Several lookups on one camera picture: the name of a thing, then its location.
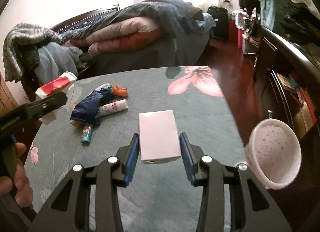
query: light blue cloth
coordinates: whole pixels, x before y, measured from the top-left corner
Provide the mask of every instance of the light blue cloth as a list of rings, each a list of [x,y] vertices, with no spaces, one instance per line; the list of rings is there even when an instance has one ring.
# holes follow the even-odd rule
[[[38,49],[39,65],[34,72],[42,86],[58,78],[65,71],[70,71],[78,76],[77,69],[84,67],[80,62],[79,56],[83,54],[77,47],[64,47],[55,42],[50,42],[46,46]]]
[[[203,14],[203,21],[197,20],[197,24],[199,29],[196,29],[194,32],[197,34],[205,33],[206,31],[210,30],[212,27],[216,27],[216,23],[212,17],[212,15],[208,13]]]

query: metal screw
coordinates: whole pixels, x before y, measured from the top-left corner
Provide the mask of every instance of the metal screw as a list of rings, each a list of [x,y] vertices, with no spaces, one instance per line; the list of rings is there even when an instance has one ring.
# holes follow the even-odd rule
[[[82,166],[80,164],[76,164],[75,166],[73,166],[72,168],[74,171],[80,171],[82,169]]]
[[[109,163],[116,163],[117,161],[118,161],[118,158],[115,157],[115,156],[110,156],[110,157],[108,158],[108,162],[109,162]]]
[[[202,157],[202,161],[205,162],[205,163],[209,163],[212,161],[212,158],[208,155],[205,155]]]
[[[244,163],[240,163],[238,165],[238,168],[241,170],[241,171],[245,171],[246,169],[248,169],[247,165],[245,165]]]

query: finger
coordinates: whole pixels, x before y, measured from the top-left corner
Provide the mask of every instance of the finger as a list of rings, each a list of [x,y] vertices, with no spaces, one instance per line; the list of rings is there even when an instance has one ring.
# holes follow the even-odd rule
[[[27,184],[23,187],[21,191],[17,192],[16,202],[22,208],[28,207],[32,202],[32,197],[33,197],[33,190]]]
[[[16,155],[17,157],[23,155],[23,153],[27,150],[26,146],[22,143],[16,143]]]
[[[29,185],[29,180],[21,162],[18,162],[17,164],[17,171],[14,174],[13,181],[18,191],[21,191],[26,184]]]
[[[0,177],[0,195],[4,195],[10,192],[12,189],[12,181],[9,177]]]

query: red and white box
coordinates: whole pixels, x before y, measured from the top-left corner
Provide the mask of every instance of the red and white box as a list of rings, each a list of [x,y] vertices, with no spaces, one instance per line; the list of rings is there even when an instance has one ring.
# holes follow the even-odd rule
[[[67,93],[68,88],[77,80],[77,77],[69,71],[65,71],[57,79],[41,86],[35,92],[36,100],[42,100],[50,95],[56,94],[60,91]],[[57,110],[54,110],[39,120],[42,123],[49,124],[57,118]]]

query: gray tablecloth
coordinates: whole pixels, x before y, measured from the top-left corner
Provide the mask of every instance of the gray tablecloth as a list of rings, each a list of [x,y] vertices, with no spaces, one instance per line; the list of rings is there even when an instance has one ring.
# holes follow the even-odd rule
[[[179,67],[137,70],[77,81],[68,94],[68,103],[59,109],[57,120],[43,124],[36,135],[34,146],[39,149],[38,164],[34,166],[29,155],[25,165],[34,190],[35,210],[39,211],[73,165],[98,165],[114,155],[119,147],[129,144],[133,134],[138,132],[138,115],[143,112],[173,110],[178,132],[186,132],[190,142],[200,146],[205,154],[226,165],[243,160],[243,144],[226,100],[216,96],[219,95],[217,87],[215,91],[206,91],[201,83],[197,85],[195,78],[202,81],[205,75],[196,68],[191,69],[194,70]],[[101,125],[93,131],[91,144],[84,146],[80,143],[82,130],[70,125],[70,106],[105,82],[128,88],[129,109],[101,118]],[[188,82],[185,92],[168,94],[168,91],[181,92]],[[91,228],[95,226],[94,191],[93,187]],[[124,230],[194,232],[201,196],[201,187],[194,188],[187,180],[182,159],[155,165],[145,165],[138,160],[129,187],[118,189]],[[225,230],[229,231],[228,190],[225,190],[225,199]]]

